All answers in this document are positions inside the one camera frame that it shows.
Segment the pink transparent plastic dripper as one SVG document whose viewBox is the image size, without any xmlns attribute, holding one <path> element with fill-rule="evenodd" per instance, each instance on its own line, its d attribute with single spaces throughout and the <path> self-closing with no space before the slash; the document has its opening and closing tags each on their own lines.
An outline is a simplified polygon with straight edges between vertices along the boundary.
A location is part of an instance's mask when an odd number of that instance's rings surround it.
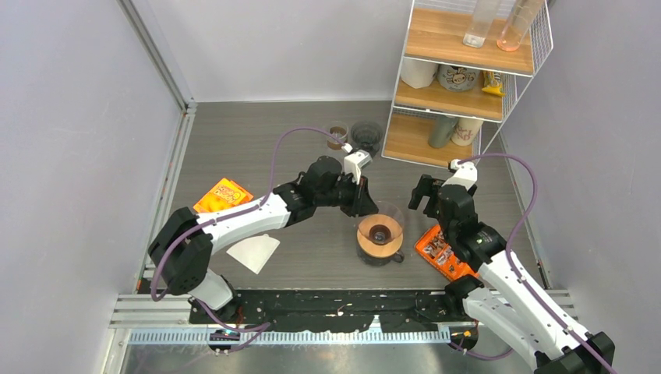
<svg viewBox="0 0 661 374">
<path fill-rule="evenodd" d="M 362 217 L 357 225 L 359 247 L 375 257 L 397 252 L 404 239 L 403 213 L 392 203 L 377 201 L 378 212 Z"/>
</svg>

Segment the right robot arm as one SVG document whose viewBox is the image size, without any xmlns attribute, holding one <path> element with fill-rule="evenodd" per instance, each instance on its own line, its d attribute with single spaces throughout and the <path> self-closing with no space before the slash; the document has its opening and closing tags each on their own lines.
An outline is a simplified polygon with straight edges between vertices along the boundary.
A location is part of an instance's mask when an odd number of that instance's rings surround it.
<svg viewBox="0 0 661 374">
<path fill-rule="evenodd" d="M 437 219 L 445 243 L 472 274 L 445 287 L 445 309 L 491 329 L 534 373 L 612 373 L 614 342 L 569 316 L 534 280 L 494 228 L 479 221 L 474 180 L 422 175 L 408 207 Z"/>
</svg>

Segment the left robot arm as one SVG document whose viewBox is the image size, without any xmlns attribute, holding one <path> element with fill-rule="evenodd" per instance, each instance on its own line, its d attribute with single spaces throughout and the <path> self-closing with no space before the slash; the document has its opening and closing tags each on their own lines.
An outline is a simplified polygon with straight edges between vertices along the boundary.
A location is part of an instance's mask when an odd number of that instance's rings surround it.
<svg viewBox="0 0 661 374">
<path fill-rule="evenodd" d="M 364 150 L 343 161 L 322 156 L 293 182 L 275 187 L 267 195 L 215 213 L 175 210 L 150 243 L 147 253 L 156 269 L 152 276 L 152 298 L 159 281 L 170 295 L 191 295 L 202 301 L 222 323 L 239 312 L 234 289 L 209 267 L 219 249 L 265 231 L 279 230 L 311 218 L 319 207 L 337 207 L 349 217 L 378 212 L 369 195 L 368 179 L 362 170 L 372 160 Z"/>
</svg>

